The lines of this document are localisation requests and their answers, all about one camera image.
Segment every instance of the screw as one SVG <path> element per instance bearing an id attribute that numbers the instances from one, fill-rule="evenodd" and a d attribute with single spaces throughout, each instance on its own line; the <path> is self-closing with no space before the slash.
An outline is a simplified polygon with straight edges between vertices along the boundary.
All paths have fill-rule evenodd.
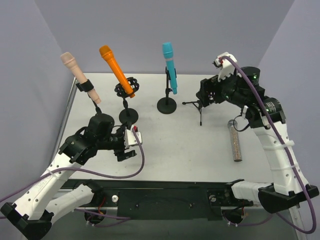
<path id="1" fill-rule="evenodd" d="M 214 203 L 215 201 L 217 201 L 215 195 L 210 195 L 210 196 L 209 196 L 209 200 L 210 200 L 210 202 L 212 202 L 212 203 Z"/>
<path id="2" fill-rule="evenodd" d="M 112 202 L 116 203 L 119 200 L 119 197 L 117 195 L 113 195 L 111 198 Z"/>

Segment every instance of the round black base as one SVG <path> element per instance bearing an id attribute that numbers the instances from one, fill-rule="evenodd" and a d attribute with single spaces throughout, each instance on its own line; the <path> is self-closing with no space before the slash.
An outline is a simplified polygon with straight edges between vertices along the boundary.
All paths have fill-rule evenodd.
<path id="1" fill-rule="evenodd" d="M 175 100 L 169 97 L 168 105 L 166 105 L 166 98 L 163 97 L 158 101 L 156 108 L 162 114 L 172 114 L 177 109 L 177 103 Z"/>
<path id="2" fill-rule="evenodd" d="M 130 121 L 131 124 L 135 124 L 138 121 L 139 115 L 133 108 L 128 108 L 129 116 L 127 116 L 126 110 L 123 109 L 119 114 L 119 120 L 122 124 Z"/>

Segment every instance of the white table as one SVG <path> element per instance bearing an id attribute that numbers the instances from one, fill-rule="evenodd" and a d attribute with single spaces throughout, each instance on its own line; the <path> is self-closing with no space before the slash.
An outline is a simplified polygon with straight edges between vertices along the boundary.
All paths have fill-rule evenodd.
<path id="1" fill-rule="evenodd" d="M 122 99 L 114 92 L 118 80 L 112 73 L 86 73 L 102 102 L 103 113 L 111 115 L 118 125 L 119 113 L 123 109 Z M 182 102 L 197 100 L 195 94 L 200 81 L 208 75 L 178 75 L 177 109 L 165 115 L 157 110 L 157 102 L 165 96 L 165 74 L 126 74 L 140 84 L 134 98 L 128 99 L 129 107 L 139 113 L 136 123 L 142 134 L 145 152 L 143 171 L 130 180 L 185 181 L 185 182 L 229 182 L 245 179 L 253 182 L 272 182 L 269 164 L 261 144 L 251 129 L 239 134 L 242 162 L 234 162 L 227 122 L 240 113 L 230 103 L 212 104 L 200 114 L 193 105 Z M 73 135 L 79 128 L 87 126 L 95 114 L 93 103 L 84 92 L 76 91 L 70 114 L 62 136 Z M 238 128 L 247 122 L 238 118 Z M 123 176 L 136 172 L 141 165 L 141 154 L 123 162 L 117 162 L 113 151 L 99 151 L 83 167 L 84 169 Z M 102 177 L 76 172 L 71 179 L 103 179 Z"/>

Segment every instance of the orange microphone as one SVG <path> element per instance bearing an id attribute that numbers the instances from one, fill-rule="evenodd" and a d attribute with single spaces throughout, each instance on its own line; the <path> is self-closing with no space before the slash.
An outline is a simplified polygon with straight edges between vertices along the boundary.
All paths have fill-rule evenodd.
<path id="1" fill-rule="evenodd" d="M 100 47 L 99 52 L 101 54 L 101 57 L 108 63 L 108 65 L 110 66 L 112 72 L 114 73 L 114 75 L 116 76 L 116 78 L 118 79 L 119 83 L 122 85 L 124 91 L 126 94 L 130 95 L 130 98 L 133 98 L 135 96 L 135 94 L 133 93 L 134 90 L 132 89 L 132 87 L 130 86 L 128 80 L 126 79 L 124 73 L 122 72 L 121 68 L 119 67 L 115 56 L 113 54 L 113 52 L 111 51 L 110 47 L 108 47 L 107 45 L 104 45 L 102 47 Z"/>

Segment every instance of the white microphone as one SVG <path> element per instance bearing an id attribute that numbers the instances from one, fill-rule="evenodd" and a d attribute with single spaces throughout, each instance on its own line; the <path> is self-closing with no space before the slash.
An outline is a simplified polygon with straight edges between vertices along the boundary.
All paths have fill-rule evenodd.
<path id="1" fill-rule="evenodd" d="M 80 67 L 77 64 L 77 61 L 74 56 L 70 52 L 65 52 L 60 56 L 63 64 L 70 69 L 72 74 L 75 76 L 75 78 L 78 80 L 80 84 L 84 84 L 85 82 L 88 81 L 84 73 L 81 71 Z M 99 95 L 97 94 L 95 89 L 92 89 L 87 92 L 89 97 L 96 103 L 99 104 L 101 103 L 101 99 Z"/>

